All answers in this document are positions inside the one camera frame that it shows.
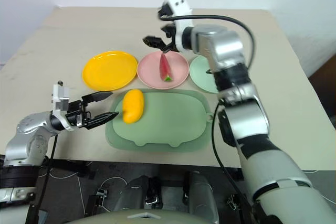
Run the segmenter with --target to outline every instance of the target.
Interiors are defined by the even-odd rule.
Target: table
[[[298,58],[275,19],[264,10],[198,9],[194,14],[227,15],[240,19],[254,32],[256,59],[250,77],[258,88],[270,120],[270,139],[286,151],[301,169],[335,170],[335,131],[319,99],[303,73]],[[235,24],[219,20],[197,23],[222,24],[238,31],[249,55],[249,38]],[[14,136],[19,120],[35,112],[51,110],[53,84],[62,80],[70,87],[71,101],[92,93],[81,80],[86,62],[98,53],[123,50],[140,60],[155,49],[147,47],[146,35],[164,37],[165,23],[155,8],[67,7],[55,8],[0,71],[0,153]],[[191,62],[195,55],[183,54]],[[105,101],[89,105],[93,115],[109,111],[114,97],[132,88],[146,88],[136,78]],[[216,95],[202,92],[188,77],[178,89],[197,90],[206,96],[212,110]],[[234,148],[215,131],[223,163],[239,167]],[[49,144],[49,155],[52,141]],[[89,161],[140,162],[217,166],[210,143],[191,153],[144,153],[112,148],[105,127],[62,132],[55,158]]]

